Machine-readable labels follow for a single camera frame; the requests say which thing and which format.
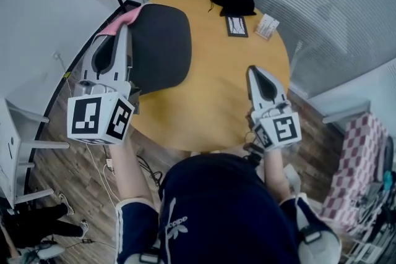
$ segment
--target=person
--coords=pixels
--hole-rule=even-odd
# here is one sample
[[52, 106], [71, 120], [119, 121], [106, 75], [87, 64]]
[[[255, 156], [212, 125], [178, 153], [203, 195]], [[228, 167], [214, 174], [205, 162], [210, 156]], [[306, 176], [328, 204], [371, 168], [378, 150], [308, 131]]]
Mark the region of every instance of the person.
[[[117, 263], [300, 263], [296, 199], [280, 150], [266, 153], [265, 183], [235, 155], [179, 162], [161, 183], [159, 215], [131, 141], [110, 145], [110, 152], [121, 199]], [[315, 228], [332, 232], [302, 199], [298, 206]], [[338, 263], [337, 256], [326, 263]]]
[[60, 204], [26, 211], [22, 214], [4, 214], [0, 221], [0, 261], [6, 263], [8, 258], [19, 258], [18, 249], [36, 247], [41, 240], [52, 234], [83, 239], [89, 226], [82, 220], [79, 226], [58, 220], [66, 215], [73, 215], [64, 194], [59, 194]]

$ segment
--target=pink towel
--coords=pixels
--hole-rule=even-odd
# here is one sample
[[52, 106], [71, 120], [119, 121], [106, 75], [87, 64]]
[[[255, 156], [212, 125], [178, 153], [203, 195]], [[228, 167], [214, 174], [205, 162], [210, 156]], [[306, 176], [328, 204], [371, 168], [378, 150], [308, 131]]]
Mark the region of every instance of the pink towel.
[[137, 16], [139, 15], [140, 11], [146, 4], [141, 5], [138, 8], [135, 8], [134, 10], [128, 11], [126, 14], [120, 15], [116, 20], [111, 22], [106, 28], [104, 28], [101, 32], [99, 32], [96, 36], [98, 35], [116, 35], [118, 29], [120, 28], [121, 25], [126, 24], [130, 25], [133, 23]]

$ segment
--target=wooden floor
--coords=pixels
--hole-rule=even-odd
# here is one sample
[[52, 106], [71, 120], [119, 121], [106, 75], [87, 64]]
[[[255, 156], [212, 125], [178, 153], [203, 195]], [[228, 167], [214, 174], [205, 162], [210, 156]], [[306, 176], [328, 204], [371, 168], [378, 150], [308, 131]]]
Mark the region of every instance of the wooden floor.
[[[75, 79], [79, 78], [80, 64], [69, 80], [72, 89]], [[63, 192], [76, 211], [74, 216], [68, 216], [65, 221], [77, 224], [80, 220], [86, 219], [90, 225], [87, 238], [110, 245], [94, 243], [71, 247], [60, 256], [58, 263], [114, 263], [114, 207], [101, 184], [87, 147], [66, 137], [66, 105], [69, 97], [69, 88], [64, 85], [49, 114], [50, 122], [45, 125], [40, 140], [67, 141], [70, 143], [70, 149], [37, 150], [34, 157], [36, 167], [32, 170], [29, 186], [32, 190], [49, 187], [54, 189], [56, 195], [38, 202], [43, 206], [58, 203], [57, 194]], [[330, 188], [331, 177], [338, 167], [342, 135], [324, 126], [315, 110], [297, 96], [289, 93], [289, 98], [299, 111], [303, 140], [283, 151], [284, 162], [291, 163], [300, 173], [303, 192], [306, 192], [308, 197], [323, 202]], [[129, 132], [138, 154], [144, 157], [154, 170], [166, 173], [172, 165], [187, 156], [187, 153], [181, 151], [162, 148], [136, 130], [130, 129]], [[102, 173], [106, 163], [103, 147], [90, 146], [90, 149]], [[241, 147], [229, 149], [227, 152], [244, 154]], [[114, 176], [107, 170], [105, 174], [112, 190], [117, 194]], [[147, 179], [158, 208], [160, 201], [156, 187], [153, 180], [148, 176]], [[58, 236], [56, 241], [64, 247], [79, 242], [78, 239]]]

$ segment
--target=pink checkered cloth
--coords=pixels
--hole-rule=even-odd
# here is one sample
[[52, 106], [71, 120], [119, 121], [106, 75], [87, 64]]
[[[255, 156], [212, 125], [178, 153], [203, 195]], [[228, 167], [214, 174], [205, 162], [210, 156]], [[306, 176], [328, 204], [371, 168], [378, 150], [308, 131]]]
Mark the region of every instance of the pink checkered cloth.
[[346, 127], [338, 171], [323, 204], [321, 216], [348, 230], [357, 224], [356, 202], [374, 180], [374, 170], [387, 130], [372, 113], [352, 120]]

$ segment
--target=adidas logo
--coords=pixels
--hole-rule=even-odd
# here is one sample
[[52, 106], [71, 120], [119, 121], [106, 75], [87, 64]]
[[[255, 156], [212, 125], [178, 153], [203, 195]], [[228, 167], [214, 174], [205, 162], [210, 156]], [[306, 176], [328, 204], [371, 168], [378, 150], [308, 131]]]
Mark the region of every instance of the adidas logo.
[[182, 223], [185, 222], [186, 220], [187, 217], [183, 217], [167, 225], [166, 226], [167, 229], [172, 228], [172, 230], [168, 233], [167, 238], [171, 239], [173, 237], [173, 239], [176, 239], [179, 236], [179, 232], [187, 233], [188, 232], [187, 228], [182, 225]]

